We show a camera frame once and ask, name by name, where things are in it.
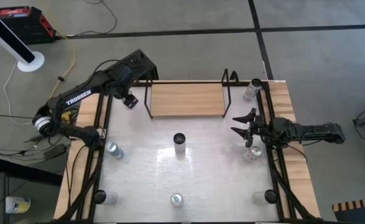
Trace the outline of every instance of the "white cable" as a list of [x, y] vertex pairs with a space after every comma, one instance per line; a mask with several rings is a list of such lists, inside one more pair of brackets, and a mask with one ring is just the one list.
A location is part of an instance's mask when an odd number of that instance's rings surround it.
[[9, 75], [9, 77], [8, 77], [8, 79], [7, 79], [7, 81], [6, 81], [6, 84], [4, 85], [3, 90], [4, 90], [4, 93], [6, 94], [6, 97], [7, 97], [7, 100], [8, 100], [9, 118], [11, 119], [11, 121], [12, 121], [13, 123], [18, 124], [18, 125], [30, 125], [30, 124], [32, 124], [32, 123], [18, 123], [18, 122], [16, 122], [16, 121], [14, 121], [14, 119], [12, 118], [12, 113], [11, 113], [11, 102], [9, 101], [8, 93], [7, 93], [7, 90], [6, 90], [6, 87], [7, 87], [7, 85], [8, 85], [9, 80], [11, 79], [11, 77], [13, 76], [13, 74], [15, 73], [15, 68], [16, 68], [16, 64], [17, 64], [17, 63], [18, 63], [18, 60], [16, 60], [16, 61], [15, 61], [14, 68], [12, 69], [12, 72], [11, 72], [11, 74]]

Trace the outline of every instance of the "concrete floor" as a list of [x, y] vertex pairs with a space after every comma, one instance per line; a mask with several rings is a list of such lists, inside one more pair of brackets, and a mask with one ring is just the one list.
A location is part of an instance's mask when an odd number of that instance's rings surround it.
[[[360, 0], [255, 0], [261, 27], [333, 26], [365, 24], [365, 1]], [[113, 32], [160, 30], [253, 28], [245, 0], [106, 0], [118, 17]], [[89, 29], [106, 31], [113, 18], [103, 5], [81, 0], [44, 1], [45, 13], [56, 29], [76, 34]], [[0, 7], [30, 5], [36, 0], [0, 0]], [[365, 29], [263, 33], [274, 78], [287, 80], [297, 121], [342, 125], [348, 140], [341, 146], [319, 143], [305, 147], [308, 165], [322, 218], [335, 220], [333, 203], [365, 198], [365, 142], [354, 132], [352, 119], [365, 109]], [[203, 34], [162, 37], [80, 39], [70, 41], [76, 49], [76, 65], [59, 92], [85, 80], [97, 64], [123, 58], [142, 49], [157, 65], [160, 79], [217, 79], [224, 68], [236, 70], [242, 79], [265, 78], [254, 33]], [[13, 114], [32, 117], [72, 59], [67, 42], [30, 46], [41, 51], [45, 65], [34, 73], [16, 71], [8, 92]], [[2, 86], [14, 58], [0, 47], [0, 114], [8, 107]], [[0, 117], [0, 147], [21, 150], [21, 141], [36, 131]], [[52, 161], [40, 168], [52, 172], [64, 162]], [[35, 198], [41, 212], [32, 210], [12, 222], [52, 219], [58, 189], [47, 187], [38, 195], [29, 183], [16, 195]]]

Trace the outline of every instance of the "yellow cable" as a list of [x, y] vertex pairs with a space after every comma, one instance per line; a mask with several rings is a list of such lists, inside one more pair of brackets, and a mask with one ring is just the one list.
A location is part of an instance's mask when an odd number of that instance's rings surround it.
[[[43, 9], [43, 11], [45, 11], [46, 15], [50, 16], [51, 21], [55, 24], [55, 26], [59, 27], [58, 24], [56, 23], [55, 19], [53, 18], [51, 12], [49, 12], [48, 10], [45, 9], [44, 4], [41, 0], [38, 0], [39, 4], [41, 5], [41, 8]], [[76, 50], [72, 47], [70, 40], [65, 37], [60, 31], [59, 29], [57, 29], [57, 32], [60, 34], [60, 36], [62, 38], [64, 38], [66, 40], [66, 43], [68, 44], [68, 47], [73, 51], [73, 60], [72, 60], [72, 64], [70, 65], [70, 67], [68, 68], [68, 70], [66, 70], [66, 72], [61, 76], [62, 78], [65, 78], [70, 71], [73, 69], [73, 66], [75, 65], [75, 61], [76, 61]], [[53, 97], [53, 94], [55, 93], [55, 91], [57, 90], [58, 86], [60, 84], [60, 80], [57, 81], [57, 84], [54, 86], [51, 95], [50, 95], [50, 99]]]

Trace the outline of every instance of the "black cap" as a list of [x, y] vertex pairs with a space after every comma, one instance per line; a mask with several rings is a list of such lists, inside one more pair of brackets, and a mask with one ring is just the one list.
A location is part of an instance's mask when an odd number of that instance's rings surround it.
[[174, 136], [174, 142], [176, 144], [183, 144], [185, 142], [185, 136], [182, 133], [177, 133]]
[[95, 203], [103, 203], [106, 199], [106, 193], [103, 190], [97, 190], [94, 195]]
[[267, 200], [268, 203], [276, 203], [277, 201], [277, 194], [274, 190], [267, 190], [265, 191], [265, 200]]
[[255, 79], [251, 80], [251, 84], [254, 87], [257, 87], [257, 88], [262, 86], [262, 82], [258, 78], [255, 78]]

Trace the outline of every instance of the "wooden table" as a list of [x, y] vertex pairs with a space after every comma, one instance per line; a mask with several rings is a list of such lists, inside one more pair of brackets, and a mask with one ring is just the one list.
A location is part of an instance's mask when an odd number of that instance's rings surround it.
[[[162, 83], [162, 82], [180, 82], [179, 81], [165, 81], [165, 80], [157, 80], [154, 83]], [[194, 80], [193, 82], [219, 82], [215, 80]], [[284, 117], [291, 121], [295, 121], [294, 110], [292, 106], [292, 102], [289, 95], [289, 90], [287, 88], [287, 84], [285, 81], [277, 81], [271, 80], [269, 81], [269, 88], [270, 88], [270, 95], [272, 98], [272, 104], [274, 107], [274, 113], [276, 117]], [[95, 113], [96, 113], [96, 105], [98, 104], [98, 97], [99, 95], [91, 95], [88, 98], [84, 99], [81, 102], [80, 111], [77, 118], [77, 126], [89, 126], [93, 125]], [[262, 94], [262, 102], [264, 105], [264, 111], [266, 120], [269, 121], [269, 110], [267, 107], [267, 101], [265, 99], [265, 93]], [[107, 98], [103, 101], [103, 107], [101, 112], [101, 117], [99, 119], [99, 125], [102, 126], [104, 123], [104, 114], [106, 111], [106, 102]], [[301, 150], [303, 152], [303, 148], [297, 142], [290, 143], [293, 147]], [[72, 165], [73, 161], [75, 160], [76, 154], [78, 150], [83, 146], [83, 142], [80, 140], [73, 141], [70, 147], [70, 152], [68, 155], [68, 171], [69, 171], [69, 178], [72, 176]], [[86, 166], [88, 150], [83, 149], [76, 160], [75, 170], [73, 175], [73, 187], [71, 193], [71, 199], [74, 201], [76, 196], [79, 194], [81, 190], [81, 185], [83, 182], [83, 176]], [[307, 208], [307, 210], [314, 216], [319, 217], [319, 209], [318, 204], [316, 202], [315, 193], [313, 191], [311, 177], [309, 174], [308, 166], [305, 161], [305, 158], [298, 152], [294, 151], [293, 149], [286, 148], [284, 149], [284, 159], [285, 165], [287, 168], [287, 174], [289, 176], [290, 187], [294, 194], [297, 196], [299, 201]], [[91, 166], [91, 171], [95, 167], [96, 161]], [[284, 216], [289, 217], [289, 207], [287, 205], [286, 195], [284, 191], [280, 189], [280, 197], [282, 201], [282, 208], [284, 211]], [[91, 190], [87, 193], [85, 206], [83, 210], [83, 217], [88, 217], [88, 210], [90, 207], [90, 200], [91, 200]], [[67, 187], [67, 175], [64, 173], [63, 175], [63, 182], [60, 188], [60, 193], [58, 196], [58, 203], [55, 209], [54, 218], [58, 218], [62, 216], [66, 209], [67, 209], [67, 202], [68, 202], [68, 187]]]

